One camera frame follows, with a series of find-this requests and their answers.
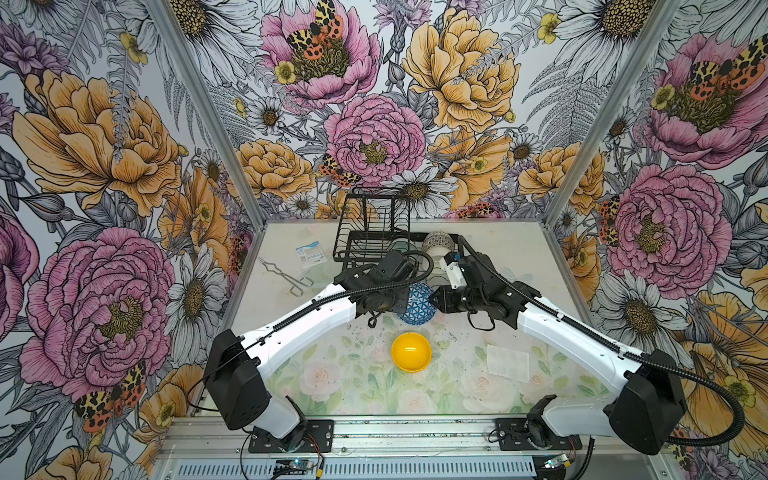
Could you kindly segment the mint green ceramic bowl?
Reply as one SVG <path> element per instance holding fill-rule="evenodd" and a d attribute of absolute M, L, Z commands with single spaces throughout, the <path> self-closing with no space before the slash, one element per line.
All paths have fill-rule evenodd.
<path fill-rule="evenodd" d="M 408 251 L 418 251 L 420 247 L 413 241 L 410 241 L 407 239 L 398 239 L 393 242 L 391 249 L 400 251 L 400 252 L 408 252 Z"/>

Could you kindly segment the blue geometric patterned bowl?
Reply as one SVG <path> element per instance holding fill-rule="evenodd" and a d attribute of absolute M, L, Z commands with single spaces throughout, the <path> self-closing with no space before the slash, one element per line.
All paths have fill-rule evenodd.
<path fill-rule="evenodd" d="M 437 308 L 430 302 L 433 290 L 425 282 L 410 286 L 406 311 L 398 317 L 406 324 L 420 326 L 430 322 Z"/>

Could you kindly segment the brown patterned ceramic bowl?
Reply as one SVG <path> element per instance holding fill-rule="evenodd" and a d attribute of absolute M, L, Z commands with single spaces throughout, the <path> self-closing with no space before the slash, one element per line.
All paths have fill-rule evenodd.
<path fill-rule="evenodd" d="M 423 240 L 421 250 L 432 258 L 440 259 L 456 250 L 455 241 L 447 232 L 432 231 Z"/>

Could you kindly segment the yellow bowl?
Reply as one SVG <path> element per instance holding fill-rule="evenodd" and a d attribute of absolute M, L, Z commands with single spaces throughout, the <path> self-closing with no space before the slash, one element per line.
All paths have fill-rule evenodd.
<path fill-rule="evenodd" d="M 418 373 L 430 365 L 432 347 L 425 336 L 416 332 L 405 332 L 393 341 L 391 357 L 403 372 Z"/>

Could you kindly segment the cream white bowl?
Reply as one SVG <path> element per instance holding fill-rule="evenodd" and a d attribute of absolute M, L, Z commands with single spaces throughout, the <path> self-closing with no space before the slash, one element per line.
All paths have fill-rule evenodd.
<path fill-rule="evenodd" d="M 430 276 L 427 279 L 427 282 L 429 284 L 433 285 L 446 285 L 449 284 L 449 278 L 446 271 L 447 264 L 445 262 L 445 259 L 443 257 L 434 257 L 433 258 L 433 269 L 430 273 Z"/>

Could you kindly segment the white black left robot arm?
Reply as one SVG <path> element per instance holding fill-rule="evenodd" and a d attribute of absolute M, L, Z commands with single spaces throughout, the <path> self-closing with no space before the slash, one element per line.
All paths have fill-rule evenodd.
<path fill-rule="evenodd" d="M 285 361 L 331 330 L 364 314 L 407 309 L 410 286 L 434 262 L 420 251 L 390 251 L 377 264 L 345 269 L 319 294 L 278 320 L 243 334 L 227 329 L 213 340 L 202 383 L 230 430 L 254 427 L 291 442 L 306 431 L 304 414 L 267 380 Z"/>

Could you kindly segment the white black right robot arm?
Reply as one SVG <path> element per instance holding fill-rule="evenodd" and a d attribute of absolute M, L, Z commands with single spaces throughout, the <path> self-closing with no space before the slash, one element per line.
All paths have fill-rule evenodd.
<path fill-rule="evenodd" d="M 586 399 L 545 396 L 529 414 L 532 429 L 556 437 L 614 437 L 647 455 L 669 441 L 686 411 L 680 378 L 665 370 L 675 365 L 669 355 L 646 355 L 569 317 L 535 288 L 504 278 L 484 254 L 450 252 L 439 264 L 449 282 L 430 302 L 440 312 L 485 312 L 554 347 L 606 387 Z"/>

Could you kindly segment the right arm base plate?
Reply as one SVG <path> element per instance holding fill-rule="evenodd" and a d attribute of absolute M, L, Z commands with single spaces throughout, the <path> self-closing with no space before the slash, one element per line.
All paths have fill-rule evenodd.
<path fill-rule="evenodd" d="M 578 436 L 561 437 L 541 420 L 503 417 L 494 420 L 494 432 L 502 451 L 578 451 Z"/>

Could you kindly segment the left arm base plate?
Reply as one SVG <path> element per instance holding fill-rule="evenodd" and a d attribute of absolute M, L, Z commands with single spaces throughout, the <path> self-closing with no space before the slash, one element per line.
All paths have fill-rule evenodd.
<path fill-rule="evenodd" d="M 254 428 L 247 450 L 251 454 L 329 453 L 332 449 L 335 422 L 331 419 L 311 418 L 305 422 L 304 435 L 278 439 L 269 432 Z"/>

